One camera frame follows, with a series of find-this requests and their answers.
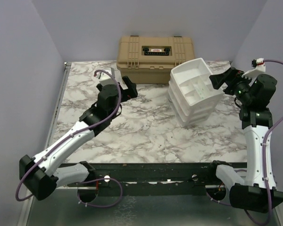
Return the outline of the white plastic drawer organizer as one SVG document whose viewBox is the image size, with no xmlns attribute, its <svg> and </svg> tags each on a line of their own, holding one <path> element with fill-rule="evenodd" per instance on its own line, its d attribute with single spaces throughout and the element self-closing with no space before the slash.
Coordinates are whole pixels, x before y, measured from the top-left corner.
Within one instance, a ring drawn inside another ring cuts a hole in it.
<svg viewBox="0 0 283 226">
<path fill-rule="evenodd" d="M 171 70 L 167 98 L 180 127 L 206 121 L 223 98 L 222 90 L 212 86 L 212 74 L 202 58 Z"/>
</svg>

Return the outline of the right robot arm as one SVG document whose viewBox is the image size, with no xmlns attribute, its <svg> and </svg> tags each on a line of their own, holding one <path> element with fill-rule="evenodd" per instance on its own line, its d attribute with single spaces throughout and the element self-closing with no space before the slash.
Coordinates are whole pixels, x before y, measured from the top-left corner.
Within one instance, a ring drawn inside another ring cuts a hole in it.
<svg viewBox="0 0 283 226">
<path fill-rule="evenodd" d="M 242 178 L 229 163 L 213 161 L 213 169 L 207 172 L 208 181 L 223 182 L 232 207 L 268 213 L 283 202 L 283 192 L 277 190 L 272 172 L 269 145 L 273 117 L 267 107 L 277 80 L 263 69 L 244 73 L 234 67 L 209 79 L 214 89 L 226 84 L 223 92 L 241 103 L 239 118 L 247 143 L 247 172 Z"/>
</svg>

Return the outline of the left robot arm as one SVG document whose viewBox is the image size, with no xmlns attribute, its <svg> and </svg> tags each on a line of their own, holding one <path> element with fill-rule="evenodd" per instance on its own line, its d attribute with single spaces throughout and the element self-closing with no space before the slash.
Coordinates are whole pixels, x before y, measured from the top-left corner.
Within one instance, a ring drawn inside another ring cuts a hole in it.
<svg viewBox="0 0 283 226">
<path fill-rule="evenodd" d="M 20 183 L 25 185 L 37 200 L 46 199 L 56 188 L 64 185 L 78 182 L 89 186 L 94 182 L 93 168 L 87 162 L 82 161 L 66 168 L 61 168 L 60 165 L 121 114 L 122 102 L 138 96 L 136 84 L 127 76 L 122 79 L 126 89 L 115 79 L 105 86 L 99 83 L 97 101 L 84 111 L 64 136 L 34 157 L 24 155 L 20 159 Z"/>
</svg>

